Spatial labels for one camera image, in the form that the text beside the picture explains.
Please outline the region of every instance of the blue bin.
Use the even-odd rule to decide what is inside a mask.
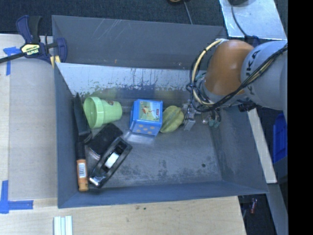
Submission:
[[[273,127],[273,164],[288,154],[287,123],[283,113],[279,114]]]

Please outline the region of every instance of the yellow-green plush toy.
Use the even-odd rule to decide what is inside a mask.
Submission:
[[[163,122],[160,132],[167,133],[175,131],[184,121],[184,113],[180,107],[169,106],[163,112]]]

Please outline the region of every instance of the blue tape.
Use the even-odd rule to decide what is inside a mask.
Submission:
[[[21,53],[21,50],[16,47],[4,48],[3,51],[8,56]],[[11,73],[11,61],[8,61],[6,64],[6,75],[7,76],[10,75],[10,73]]]
[[[34,200],[8,201],[8,181],[2,181],[0,213],[8,214],[10,210],[31,210]]]

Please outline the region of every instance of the tape roll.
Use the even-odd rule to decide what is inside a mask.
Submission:
[[[111,168],[113,166],[113,164],[116,162],[116,160],[118,159],[119,155],[116,154],[115,152],[113,152],[111,154],[111,156],[109,156],[109,158],[107,159],[107,161],[104,163],[104,165],[107,167],[107,168]]]

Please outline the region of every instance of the clamp handle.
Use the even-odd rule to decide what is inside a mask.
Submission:
[[[19,34],[24,38],[26,44],[39,43],[40,37],[38,33],[39,22],[41,16],[22,16],[16,21],[16,28]]]

